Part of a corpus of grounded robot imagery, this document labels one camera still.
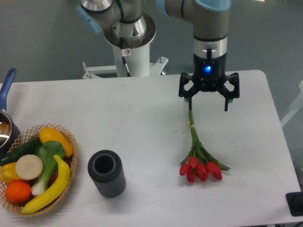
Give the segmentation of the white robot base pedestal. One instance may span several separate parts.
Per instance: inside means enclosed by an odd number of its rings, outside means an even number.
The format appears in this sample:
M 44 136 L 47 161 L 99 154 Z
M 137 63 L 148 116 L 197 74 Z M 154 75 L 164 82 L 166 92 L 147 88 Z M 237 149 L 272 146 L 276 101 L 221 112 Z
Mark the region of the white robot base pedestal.
M 150 43 L 138 48 L 121 49 L 112 46 L 115 65 L 87 67 L 83 62 L 83 79 L 98 79 L 106 74 L 116 74 L 117 77 L 147 77 L 164 75 L 164 68 L 169 59 L 161 56 L 156 62 L 150 61 Z

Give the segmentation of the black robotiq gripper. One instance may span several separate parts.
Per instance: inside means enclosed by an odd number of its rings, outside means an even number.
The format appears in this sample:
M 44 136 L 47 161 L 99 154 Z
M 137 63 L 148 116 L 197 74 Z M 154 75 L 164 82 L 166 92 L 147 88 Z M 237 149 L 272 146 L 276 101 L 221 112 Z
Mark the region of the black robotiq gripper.
M 234 98 L 240 97 L 239 74 L 235 72 L 231 75 L 226 75 L 225 65 L 226 54 L 214 58 L 214 52 L 211 47 L 206 49 L 206 58 L 194 54 L 194 74 L 181 73 L 178 92 L 179 97 L 183 97 L 188 102 L 189 110 L 192 110 L 192 97 L 199 91 L 218 91 L 225 98 L 224 110 L 226 112 L 228 111 L 228 104 Z M 185 85 L 190 81 L 193 82 L 193 86 L 186 90 Z M 225 86 L 226 82 L 233 85 L 232 91 Z

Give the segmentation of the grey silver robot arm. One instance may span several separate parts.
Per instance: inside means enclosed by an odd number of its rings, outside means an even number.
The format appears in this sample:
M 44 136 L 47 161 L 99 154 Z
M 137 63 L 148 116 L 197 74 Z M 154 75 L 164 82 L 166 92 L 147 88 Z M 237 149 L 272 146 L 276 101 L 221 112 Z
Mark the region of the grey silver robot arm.
M 159 10 L 193 26 L 192 75 L 182 73 L 179 96 L 190 102 L 198 92 L 218 92 L 229 104 L 240 96 L 238 73 L 225 73 L 229 0 L 158 0 Z M 132 76 L 138 60 L 127 60 L 134 50 L 148 46 L 156 34 L 153 19 L 140 0 L 82 0 L 76 7 L 85 26 L 102 32 L 116 51 L 121 76 Z

